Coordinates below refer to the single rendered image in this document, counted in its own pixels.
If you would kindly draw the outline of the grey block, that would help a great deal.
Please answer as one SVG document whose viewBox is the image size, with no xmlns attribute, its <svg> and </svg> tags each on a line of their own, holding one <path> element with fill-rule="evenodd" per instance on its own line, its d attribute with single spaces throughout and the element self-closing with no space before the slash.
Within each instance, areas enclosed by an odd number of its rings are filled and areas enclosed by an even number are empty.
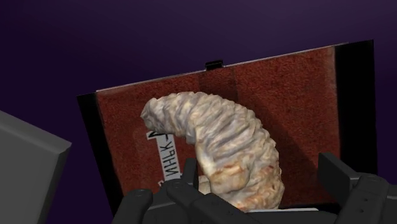
<svg viewBox="0 0 397 224">
<path fill-rule="evenodd" d="M 0 224 L 45 224 L 71 143 L 0 111 Z"/>
</svg>

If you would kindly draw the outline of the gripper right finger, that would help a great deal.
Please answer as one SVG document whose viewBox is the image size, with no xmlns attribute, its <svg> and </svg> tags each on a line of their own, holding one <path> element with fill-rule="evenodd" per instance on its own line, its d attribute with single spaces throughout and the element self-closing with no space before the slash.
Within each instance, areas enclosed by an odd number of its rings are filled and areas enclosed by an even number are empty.
<svg viewBox="0 0 397 224">
<path fill-rule="evenodd" d="M 341 206 L 334 224 L 397 224 L 397 185 L 356 172 L 330 152 L 318 156 L 317 179 Z"/>
</svg>

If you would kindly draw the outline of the pale croissant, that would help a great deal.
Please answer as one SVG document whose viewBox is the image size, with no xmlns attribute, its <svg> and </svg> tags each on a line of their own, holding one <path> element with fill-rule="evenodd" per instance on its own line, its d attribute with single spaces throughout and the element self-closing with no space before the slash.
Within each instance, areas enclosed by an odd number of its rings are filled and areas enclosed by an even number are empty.
<svg viewBox="0 0 397 224">
<path fill-rule="evenodd" d="M 242 211 L 279 207 L 279 152 L 252 110 L 219 95 L 180 92 L 150 99 L 141 118 L 148 129 L 194 145 L 205 193 Z"/>
</svg>

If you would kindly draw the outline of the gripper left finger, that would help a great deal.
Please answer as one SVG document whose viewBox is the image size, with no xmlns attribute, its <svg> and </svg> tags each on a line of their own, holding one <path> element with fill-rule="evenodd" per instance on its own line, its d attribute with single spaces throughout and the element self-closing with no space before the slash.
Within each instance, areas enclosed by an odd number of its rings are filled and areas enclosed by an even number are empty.
<svg viewBox="0 0 397 224">
<path fill-rule="evenodd" d="M 189 158 L 179 179 L 165 182 L 162 193 L 182 208 L 189 224 L 260 224 L 260 222 L 219 196 L 198 191 L 197 160 Z M 153 192 L 135 189 L 127 193 L 112 224 L 144 224 L 144 215 L 153 206 Z"/>
</svg>

